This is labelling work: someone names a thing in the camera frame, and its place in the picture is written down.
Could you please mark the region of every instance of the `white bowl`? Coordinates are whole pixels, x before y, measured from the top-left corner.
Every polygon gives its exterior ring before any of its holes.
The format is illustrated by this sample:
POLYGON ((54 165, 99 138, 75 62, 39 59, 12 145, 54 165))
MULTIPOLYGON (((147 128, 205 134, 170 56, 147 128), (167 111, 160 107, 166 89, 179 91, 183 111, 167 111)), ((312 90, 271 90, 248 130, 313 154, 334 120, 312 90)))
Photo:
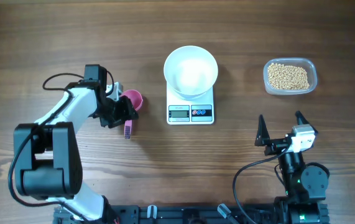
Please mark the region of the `white bowl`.
POLYGON ((181 98, 189 100, 212 88, 218 76, 218 67, 207 50, 184 46, 167 57, 164 75, 168 87, 181 98))

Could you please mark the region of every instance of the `wood grain surface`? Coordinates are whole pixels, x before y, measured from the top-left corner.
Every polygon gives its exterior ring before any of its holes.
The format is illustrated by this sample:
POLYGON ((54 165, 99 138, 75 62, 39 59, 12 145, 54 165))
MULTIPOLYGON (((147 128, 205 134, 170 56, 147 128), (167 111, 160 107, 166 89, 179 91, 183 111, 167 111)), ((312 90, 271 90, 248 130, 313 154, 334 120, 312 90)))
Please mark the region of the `wood grain surface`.
MULTIPOLYGON (((47 77, 82 74, 89 63, 145 96, 132 139, 123 138, 122 127, 102 128, 98 119, 88 119, 76 137, 85 181, 111 204, 234 205, 233 175, 265 158, 264 149, 254 147, 258 116, 264 115, 272 138, 280 138, 301 110, 320 132, 305 161, 331 171, 331 222, 355 223, 355 1, 0 5, 0 223, 52 220, 53 208, 26 208, 9 195, 12 134, 62 97, 41 89, 47 77), (183 45, 204 47, 218 62, 214 125, 166 123, 162 68, 183 45), (310 59, 319 79, 315 91, 267 94, 263 66, 279 57, 310 59)), ((276 163, 242 174, 242 202, 272 202, 284 194, 276 163)))

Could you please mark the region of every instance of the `plastic container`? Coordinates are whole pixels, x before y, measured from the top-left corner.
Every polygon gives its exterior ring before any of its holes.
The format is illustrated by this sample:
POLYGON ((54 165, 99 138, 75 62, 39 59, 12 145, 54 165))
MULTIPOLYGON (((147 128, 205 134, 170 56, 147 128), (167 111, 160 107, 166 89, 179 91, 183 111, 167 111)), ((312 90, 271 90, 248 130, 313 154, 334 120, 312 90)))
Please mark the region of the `plastic container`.
POLYGON ((272 59, 264 65, 263 69, 263 77, 264 77, 264 85, 267 93, 272 95, 297 95, 304 94, 313 91, 318 83, 318 79, 316 77, 316 71, 314 64, 305 58, 276 58, 272 59), (308 89, 305 90, 277 90, 273 88, 269 81, 268 67, 271 63, 280 63, 283 65, 293 65, 297 67, 302 67, 307 72, 307 80, 310 85, 308 89))
POLYGON ((164 75, 168 87, 177 96, 192 100, 212 88, 218 76, 218 66, 207 50, 184 46, 167 57, 164 75))

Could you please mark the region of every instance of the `pink cup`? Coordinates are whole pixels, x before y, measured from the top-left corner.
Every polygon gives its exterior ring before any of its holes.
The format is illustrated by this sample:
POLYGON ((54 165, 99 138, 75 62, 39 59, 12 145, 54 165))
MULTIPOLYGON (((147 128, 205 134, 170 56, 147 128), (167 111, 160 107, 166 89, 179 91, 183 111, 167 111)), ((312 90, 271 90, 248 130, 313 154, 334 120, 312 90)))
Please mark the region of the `pink cup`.
POLYGON ((141 108, 143 100, 141 94, 137 90, 126 90, 121 96, 127 96, 132 101, 136 111, 141 108))
MULTIPOLYGON (((142 96, 137 90, 126 90, 122 93, 121 96, 127 96, 130 101, 132 101, 133 107, 136 111, 138 111, 142 106, 142 96)), ((125 139, 130 139, 130 135, 132 134, 132 120, 125 121, 125 139)))

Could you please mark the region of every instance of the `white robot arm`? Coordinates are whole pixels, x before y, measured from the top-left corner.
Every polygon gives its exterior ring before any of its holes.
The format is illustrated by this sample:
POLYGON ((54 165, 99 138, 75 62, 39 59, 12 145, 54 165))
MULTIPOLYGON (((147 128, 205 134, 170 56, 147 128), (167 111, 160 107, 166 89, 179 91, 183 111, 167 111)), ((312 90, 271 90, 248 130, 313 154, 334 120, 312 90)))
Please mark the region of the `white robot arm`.
MULTIPOLYGON (((17 191, 24 196, 48 201, 44 205, 60 204, 74 215, 74 219, 85 222, 113 223, 115 215, 106 198, 82 181, 75 134, 89 117, 99 117, 101 125, 109 128, 138 118, 131 101, 125 96, 120 97, 123 86, 118 82, 107 86, 106 76, 105 68, 87 65, 84 79, 70 83, 52 110, 35 123, 18 125, 14 131, 17 157, 11 170, 15 170, 17 191), (35 154, 48 150, 53 151, 53 159, 35 157, 35 154)), ((10 191, 15 198, 14 189, 10 191)))

